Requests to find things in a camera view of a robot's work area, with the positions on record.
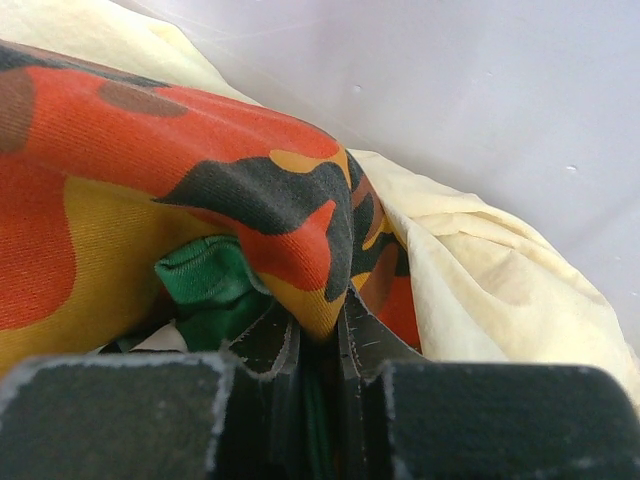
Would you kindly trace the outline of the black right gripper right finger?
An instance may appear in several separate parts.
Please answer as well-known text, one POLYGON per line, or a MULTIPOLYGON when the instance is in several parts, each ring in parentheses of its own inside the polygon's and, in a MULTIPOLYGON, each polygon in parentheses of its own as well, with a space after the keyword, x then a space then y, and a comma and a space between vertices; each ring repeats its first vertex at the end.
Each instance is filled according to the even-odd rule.
POLYGON ((635 479, 639 421, 587 366, 431 362, 355 292, 339 316, 344 479, 635 479))

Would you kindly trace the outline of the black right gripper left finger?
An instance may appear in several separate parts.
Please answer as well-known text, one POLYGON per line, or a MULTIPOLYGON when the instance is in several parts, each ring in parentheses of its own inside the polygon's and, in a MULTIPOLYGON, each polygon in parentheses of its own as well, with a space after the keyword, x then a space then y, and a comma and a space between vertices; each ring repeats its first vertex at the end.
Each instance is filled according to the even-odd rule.
POLYGON ((26 361, 1 385, 1 475, 297 479, 300 343, 274 306, 216 352, 26 361))

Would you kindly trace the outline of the orange camouflage cloth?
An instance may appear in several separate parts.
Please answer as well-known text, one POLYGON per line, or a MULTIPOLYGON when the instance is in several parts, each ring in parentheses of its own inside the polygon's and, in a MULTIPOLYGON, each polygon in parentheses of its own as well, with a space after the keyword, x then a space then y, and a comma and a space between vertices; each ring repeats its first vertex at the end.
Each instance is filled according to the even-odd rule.
POLYGON ((419 344, 406 247, 355 158, 293 117, 1 45, 1 366, 159 311, 165 255, 227 234, 314 339, 349 288, 419 344))

